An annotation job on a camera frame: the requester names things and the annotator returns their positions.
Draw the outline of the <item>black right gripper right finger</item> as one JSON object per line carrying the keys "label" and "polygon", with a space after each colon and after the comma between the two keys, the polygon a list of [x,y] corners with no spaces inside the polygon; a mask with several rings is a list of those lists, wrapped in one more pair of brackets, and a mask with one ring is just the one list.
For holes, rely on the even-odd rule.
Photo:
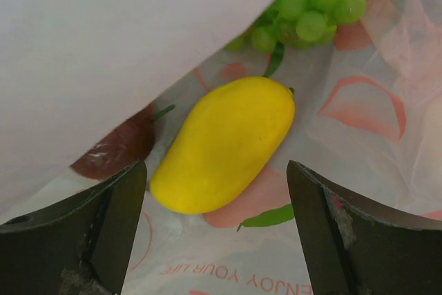
{"label": "black right gripper right finger", "polygon": [[383,205],[290,161],[314,294],[441,294],[441,222]]}

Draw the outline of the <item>dark purple fake fruit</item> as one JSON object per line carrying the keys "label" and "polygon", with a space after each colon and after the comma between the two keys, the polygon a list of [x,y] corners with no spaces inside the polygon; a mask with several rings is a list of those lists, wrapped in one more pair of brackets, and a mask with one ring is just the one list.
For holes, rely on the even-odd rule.
{"label": "dark purple fake fruit", "polygon": [[155,143],[153,105],[120,124],[70,167],[92,180],[105,180],[148,157]]}

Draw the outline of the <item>pink translucent plastic bag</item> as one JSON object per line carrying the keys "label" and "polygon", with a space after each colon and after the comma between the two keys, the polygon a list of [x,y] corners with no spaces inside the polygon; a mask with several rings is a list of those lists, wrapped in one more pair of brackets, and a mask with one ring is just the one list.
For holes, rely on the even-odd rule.
{"label": "pink translucent plastic bag", "polygon": [[[149,104],[155,143],[121,294],[314,294],[290,161],[441,222],[441,0],[367,0],[328,46],[227,52],[272,1],[1,0],[1,225],[109,179],[70,166]],[[150,180],[189,111],[250,76],[294,90],[284,142],[229,204],[163,207]]]}

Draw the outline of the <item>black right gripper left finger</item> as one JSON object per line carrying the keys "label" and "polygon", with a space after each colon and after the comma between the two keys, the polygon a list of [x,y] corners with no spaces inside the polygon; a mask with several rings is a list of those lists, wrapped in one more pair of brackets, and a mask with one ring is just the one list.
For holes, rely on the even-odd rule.
{"label": "black right gripper left finger", "polygon": [[1,225],[2,294],[121,294],[146,187],[138,161]]}

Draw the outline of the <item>yellow fake mango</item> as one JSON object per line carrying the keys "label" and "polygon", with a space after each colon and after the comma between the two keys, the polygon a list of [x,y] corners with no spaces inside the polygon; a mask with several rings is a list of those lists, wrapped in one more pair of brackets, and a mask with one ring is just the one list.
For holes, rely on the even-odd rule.
{"label": "yellow fake mango", "polygon": [[188,215],[229,204],[280,146],[295,109],[292,90],[266,77],[217,87],[188,114],[151,177],[151,195]]}

